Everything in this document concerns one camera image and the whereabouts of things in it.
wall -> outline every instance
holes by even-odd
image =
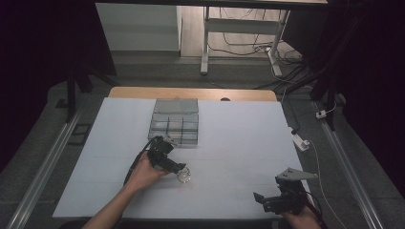
[[[176,6],[96,4],[111,51],[179,51]]]

white clamp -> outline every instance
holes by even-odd
[[[289,127],[289,132],[291,133],[291,138],[298,149],[303,152],[309,149],[309,141],[303,140],[299,135],[292,133],[292,128]]]

gray floor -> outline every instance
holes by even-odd
[[[118,77],[112,78],[122,86],[253,89],[276,81],[271,76],[268,60],[265,59],[211,59],[207,76],[200,76],[198,58],[126,55],[115,56],[115,62]],[[282,70],[287,73],[291,68],[291,66],[283,66]],[[78,120],[78,124],[93,124],[102,99],[111,89],[109,85],[95,77],[92,77],[92,81],[95,89],[91,94],[87,94],[85,111]],[[321,128],[321,123],[314,117],[308,92],[308,89],[303,89],[288,98],[285,97],[283,106],[288,125],[297,127],[298,124],[293,117],[295,114],[301,126],[299,135],[310,139],[319,155],[326,198],[322,195],[318,181],[310,181],[310,189],[319,198],[324,210],[324,219],[330,228],[343,228],[343,226],[330,210],[326,199],[346,228],[369,228],[356,199],[352,196],[352,191]],[[5,228],[8,224],[64,123],[66,109],[55,107],[61,98],[66,98],[65,83],[50,89],[49,101],[43,114],[14,159],[0,175],[0,228]],[[350,155],[352,164],[385,228],[405,228],[404,199],[371,152],[347,124],[341,109],[339,106],[335,111],[336,132]],[[77,137],[71,137],[69,141],[75,143],[80,140]],[[52,219],[52,213],[75,167],[81,149],[82,146],[72,144],[66,146],[32,211],[26,228],[57,228],[66,221]],[[316,156],[312,147],[308,152],[297,154],[305,171],[318,174]]]

